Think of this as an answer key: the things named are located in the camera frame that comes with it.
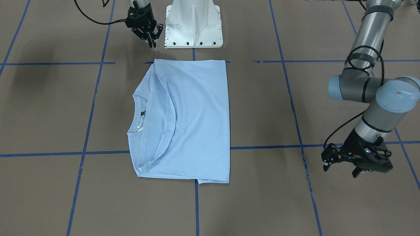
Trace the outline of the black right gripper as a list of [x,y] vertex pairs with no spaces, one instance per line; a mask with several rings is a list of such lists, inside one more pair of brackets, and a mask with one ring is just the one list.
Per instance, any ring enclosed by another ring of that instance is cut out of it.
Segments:
[[163,24],[157,23],[151,7],[139,9],[130,7],[126,26],[131,28],[140,39],[146,39],[150,48],[156,48],[156,39],[159,39],[163,30]]

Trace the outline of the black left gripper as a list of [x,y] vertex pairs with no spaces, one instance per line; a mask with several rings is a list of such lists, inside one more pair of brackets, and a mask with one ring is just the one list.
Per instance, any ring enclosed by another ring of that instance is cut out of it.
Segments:
[[[374,135],[376,138],[374,140],[374,144],[378,146],[381,142],[384,141],[382,137],[382,133],[377,133]],[[328,146],[324,147],[324,151],[322,152],[322,161],[324,162],[323,169],[325,172],[330,169],[330,166],[333,163],[340,163],[340,162],[349,162],[354,165],[354,161],[360,159],[360,150],[359,150],[359,142],[368,142],[363,139],[354,128],[351,133],[346,138],[344,144],[338,147],[334,143],[329,143]],[[360,167],[355,167],[355,169],[351,172],[353,178],[357,178],[360,173],[363,172],[363,169]]]

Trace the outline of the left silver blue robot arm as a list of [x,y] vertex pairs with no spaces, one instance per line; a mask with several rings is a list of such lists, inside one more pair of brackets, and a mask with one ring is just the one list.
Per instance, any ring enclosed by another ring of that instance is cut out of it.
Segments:
[[400,0],[368,0],[366,10],[341,74],[333,76],[328,95],[343,101],[366,103],[368,107],[350,121],[358,119],[344,143],[324,141],[321,159],[324,171],[333,164],[347,162],[360,173],[387,173],[393,169],[392,151],[385,139],[405,115],[419,103],[419,79],[413,76],[385,78],[382,49],[384,37]]

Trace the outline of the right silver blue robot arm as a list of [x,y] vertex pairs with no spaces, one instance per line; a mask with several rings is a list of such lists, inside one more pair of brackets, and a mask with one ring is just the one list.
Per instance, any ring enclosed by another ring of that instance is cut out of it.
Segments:
[[131,0],[125,24],[140,39],[146,41],[150,48],[157,46],[163,24],[158,24],[149,0]]

